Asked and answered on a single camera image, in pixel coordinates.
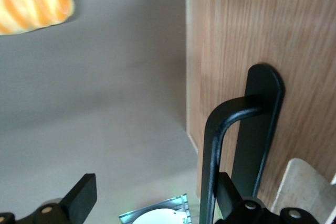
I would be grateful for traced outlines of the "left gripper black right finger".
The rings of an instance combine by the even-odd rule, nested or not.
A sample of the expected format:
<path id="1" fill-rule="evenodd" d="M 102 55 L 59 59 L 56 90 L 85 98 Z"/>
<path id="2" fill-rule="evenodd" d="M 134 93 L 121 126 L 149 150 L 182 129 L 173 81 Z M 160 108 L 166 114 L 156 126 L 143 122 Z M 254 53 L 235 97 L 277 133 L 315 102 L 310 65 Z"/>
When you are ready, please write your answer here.
<path id="1" fill-rule="evenodd" d="M 311 213 L 300 208 L 283 208 L 277 215 L 257 198 L 242 198 L 225 172 L 218 176 L 217 199 L 223 217 L 216 223 L 318 223 Z"/>

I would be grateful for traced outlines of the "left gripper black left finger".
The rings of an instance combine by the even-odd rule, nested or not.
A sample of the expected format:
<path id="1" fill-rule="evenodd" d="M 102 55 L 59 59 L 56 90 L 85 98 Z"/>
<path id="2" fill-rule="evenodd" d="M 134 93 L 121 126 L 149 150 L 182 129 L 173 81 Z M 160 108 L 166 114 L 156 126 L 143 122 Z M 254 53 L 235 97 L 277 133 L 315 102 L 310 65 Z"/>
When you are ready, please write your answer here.
<path id="1" fill-rule="evenodd" d="M 59 203 L 44 204 L 19 220 L 2 212 L 1 223 L 84 223 L 96 202 L 96 175 L 84 174 Z"/>

